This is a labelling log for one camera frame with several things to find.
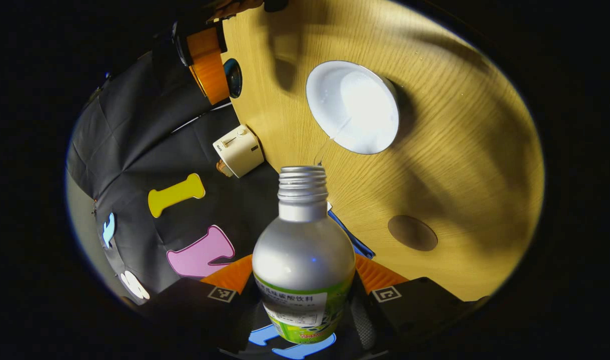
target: bottle label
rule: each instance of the bottle label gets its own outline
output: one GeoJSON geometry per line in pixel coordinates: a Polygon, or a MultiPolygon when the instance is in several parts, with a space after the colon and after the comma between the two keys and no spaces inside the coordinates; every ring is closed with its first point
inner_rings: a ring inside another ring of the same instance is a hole
{"type": "Polygon", "coordinates": [[[313,344],[330,337],[340,321],[353,279],[350,276],[324,289],[297,291],[254,277],[271,323],[281,337],[295,344],[313,344]]]}

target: silver bottle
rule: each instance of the silver bottle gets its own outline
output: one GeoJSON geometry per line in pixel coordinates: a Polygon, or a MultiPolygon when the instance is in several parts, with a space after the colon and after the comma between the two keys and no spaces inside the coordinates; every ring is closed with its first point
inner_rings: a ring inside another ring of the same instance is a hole
{"type": "Polygon", "coordinates": [[[279,216],[260,235],[252,267],[263,305],[287,341],[330,337],[355,272],[353,246],[327,214],[322,166],[280,169],[279,216]]]}

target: white bowl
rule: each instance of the white bowl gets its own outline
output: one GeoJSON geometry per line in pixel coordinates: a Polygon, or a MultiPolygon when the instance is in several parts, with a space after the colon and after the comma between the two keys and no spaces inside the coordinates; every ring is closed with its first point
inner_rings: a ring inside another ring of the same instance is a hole
{"type": "Polygon", "coordinates": [[[343,148],[375,154],[394,141],[398,132],[396,91],[389,80],[368,68],[348,61],[319,64],[307,78],[306,92],[314,119],[343,148]]]}

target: yellow foam shape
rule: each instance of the yellow foam shape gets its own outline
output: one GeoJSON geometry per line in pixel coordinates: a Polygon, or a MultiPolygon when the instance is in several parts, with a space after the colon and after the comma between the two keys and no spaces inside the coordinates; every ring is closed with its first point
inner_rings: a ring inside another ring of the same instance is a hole
{"type": "Polygon", "coordinates": [[[183,182],[170,186],[161,191],[152,190],[149,192],[149,211],[154,218],[160,217],[165,208],[178,204],[189,198],[201,199],[205,196],[205,187],[202,185],[200,176],[191,173],[183,182]]]}

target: wooden table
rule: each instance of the wooden table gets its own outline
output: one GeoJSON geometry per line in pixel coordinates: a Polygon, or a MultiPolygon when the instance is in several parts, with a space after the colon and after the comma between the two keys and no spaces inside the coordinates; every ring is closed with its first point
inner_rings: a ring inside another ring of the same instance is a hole
{"type": "Polygon", "coordinates": [[[543,160],[529,112],[484,55],[406,7],[371,0],[291,0],[224,22],[243,91],[232,100],[266,160],[313,164],[327,136],[305,97],[310,71],[328,60],[392,80],[401,125],[394,144],[360,155],[333,143],[323,164],[328,200],[374,260],[428,276],[465,301],[491,294],[531,240],[543,197],[543,160]],[[431,251],[399,243],[389,219],[408,215],[438,237],[431,251]]]}

